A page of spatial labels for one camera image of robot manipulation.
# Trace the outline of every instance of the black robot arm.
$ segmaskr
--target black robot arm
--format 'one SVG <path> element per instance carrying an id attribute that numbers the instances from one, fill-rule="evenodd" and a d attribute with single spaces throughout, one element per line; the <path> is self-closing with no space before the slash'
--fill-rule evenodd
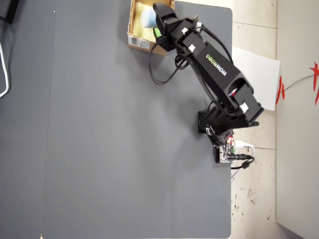
<path id="1" fill-rule="evenodd" d="M 190 65 L 212 100 L 211 107 L 198 112 L 198 132 L 207 134 L 215 146 L 222 146 L 233 135 L 233 129 L 259 125 L 255 120 L 264 109 L 223 43 L 198 23 L 197 17 L 179 19 L 172 8 L 161 3 L 155 3 L 153 9 L 161 36 L 154 31 L 157 43 L 152 50 L 157 45 L 166 51 L 176 49 L 177 69 Z M 202 31 L 223 46 L 229 59 L 203 41 Z"/>

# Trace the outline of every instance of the red decoration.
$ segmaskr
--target red decoration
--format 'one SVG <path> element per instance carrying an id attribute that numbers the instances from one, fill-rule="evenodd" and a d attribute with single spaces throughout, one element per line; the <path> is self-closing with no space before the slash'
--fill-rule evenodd
<path id="1" fill-rule="evenodd" d="M 283 100 L 285 99 L 285 85 L 283 84 L 283 90 L 282 90 L 282 93 L 283 93 Z"/>
<path id="2" fill-rule="evenodd" d="M 317 85 L 317 77 L 319 76 L 319 69 L 318 69 L 318 64 L 315 62 L 315 67 L 310 68 L 311 70 L 314 71 L 314 91 L 316 90 L 316 85 Z"/>
<path id="3" fill-rule="evenodd" d="M 279 80 L 279 89 L 278 89 L 278 93 L 277 93 L 276 104 L 278 104 L 278 101 L 279 101 L 282 84 L 283 84 L 283 82 L 282 82 L 282 77 L 280 77 L 280 80 Z"/>

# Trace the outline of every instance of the gray mat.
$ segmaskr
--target gray mat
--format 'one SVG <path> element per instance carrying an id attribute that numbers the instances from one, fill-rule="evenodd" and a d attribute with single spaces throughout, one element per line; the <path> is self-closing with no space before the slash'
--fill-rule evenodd
<path id="1" fill-rule="evenodd" d="M 190 67 L 151 81 L 149 54 L 127 47 L 129 10 L 130 0 L 57 1 L 43 238 L 226 238 L 230 165 L 196 132 L 208 98 Z M 231 50 L 231 10 L 176 12 L 198 14 Z M 174 56 L 154 57 L 159 78 Z"/>
<path id="2" fill-rule="evenodd" d="M 49 120 L 55 1 L 21 0 L 13 25 L 0 21 L 11 80 L 0 99 L 0 238 L 39 239 Z M 0 67 L 0 92 L 5 90 Z"/>

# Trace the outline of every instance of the connector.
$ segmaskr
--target connector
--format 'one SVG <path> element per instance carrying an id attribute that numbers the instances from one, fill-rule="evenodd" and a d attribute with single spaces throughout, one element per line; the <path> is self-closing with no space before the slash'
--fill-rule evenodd
<path id="1" fill-rule="evenodd" d="M 243 147 L 247 147 L 247 144 L 243 141 L 235 140 L 235 147 L 236 148 L 243 148 Z"/>
<path id="2" fill-rule="evenodd" d="M 253 156 L 246 154 L 228 154 L 227 158 L 230 160 L 246 160 L 246 159 L 254 159 Z"/>

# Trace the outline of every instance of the white label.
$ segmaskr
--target white label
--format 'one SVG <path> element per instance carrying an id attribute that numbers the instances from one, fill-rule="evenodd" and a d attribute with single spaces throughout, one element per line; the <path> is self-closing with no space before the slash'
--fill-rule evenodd
<path id="1" fill-rule="evenodd" d="M 150 42 L 136 37 L 129 36 L 129 45 L 138 46 L 144 49 L 150 49 Z"/>

